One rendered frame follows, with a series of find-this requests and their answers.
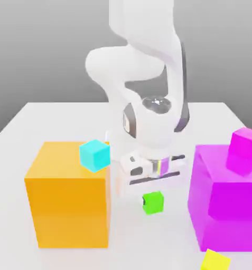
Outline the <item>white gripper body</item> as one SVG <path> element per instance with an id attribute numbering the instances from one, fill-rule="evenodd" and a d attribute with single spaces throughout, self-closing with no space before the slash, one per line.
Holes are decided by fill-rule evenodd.
<path id="1" fill-rule="evenodd" d="M 162 178 L 142 177 L 130 180 L 123 172 L 116 177 L 116 192 L 121 198 L 138 197 L 143 194 L 164 191 L 188 182 L 188 173 L 176 171 L 164 175 Z"/>

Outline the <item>small green cube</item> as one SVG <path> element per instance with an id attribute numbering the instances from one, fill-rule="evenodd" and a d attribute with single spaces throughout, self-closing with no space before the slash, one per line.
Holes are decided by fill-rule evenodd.
<path id="1" fill-rule="evenodd" d="M 144 194 L 143 210 L 147 215 L 161 213 L 164 210 L 164 196 L 160 191 Z"/>

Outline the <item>small cyan cube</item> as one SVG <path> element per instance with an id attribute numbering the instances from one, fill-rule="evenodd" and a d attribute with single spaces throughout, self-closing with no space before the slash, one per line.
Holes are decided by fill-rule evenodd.
<path id="1" fill-rule="evenodd" d="M 79 146 L 80 164 L 95 173 L 110 165 L 110 146 L 91 140 Z"/>

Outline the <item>small magenta cube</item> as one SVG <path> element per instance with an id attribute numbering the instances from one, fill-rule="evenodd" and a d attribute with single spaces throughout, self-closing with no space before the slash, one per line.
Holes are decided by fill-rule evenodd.
<path id="1" fill-rule="evenodd" d="M 242 176 L 252 172 L 252 129 L 243 127 L 232 133 L 226 167 Z"/>

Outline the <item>small yellow cube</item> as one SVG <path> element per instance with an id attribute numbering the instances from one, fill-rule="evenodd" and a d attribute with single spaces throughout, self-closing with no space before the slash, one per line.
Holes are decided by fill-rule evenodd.
<path id="1" fill-rule="evenodd" d="M 229 257 L 207 249 L 201 264 L 201 270 L 229 270 L 230 262 Z"/>

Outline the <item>large magenta box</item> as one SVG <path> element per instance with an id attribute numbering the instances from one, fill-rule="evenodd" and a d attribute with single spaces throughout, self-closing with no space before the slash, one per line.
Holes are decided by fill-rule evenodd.
<path id="1" fill-rule="evenodd" d="M 252 172 L 227 169 L 228 148 L 195 148 L 188 210 L 203 252 L 252 252 Z"/>

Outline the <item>large orange box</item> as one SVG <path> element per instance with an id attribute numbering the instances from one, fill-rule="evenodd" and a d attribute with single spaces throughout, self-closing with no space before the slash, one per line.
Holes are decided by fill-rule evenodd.
<path id="1" fill-rule="evenodd" d="M 80 164 L 81 142 L 45 142 L 24 181 L 40 248 L 107 248 L 110 167 Z"/>

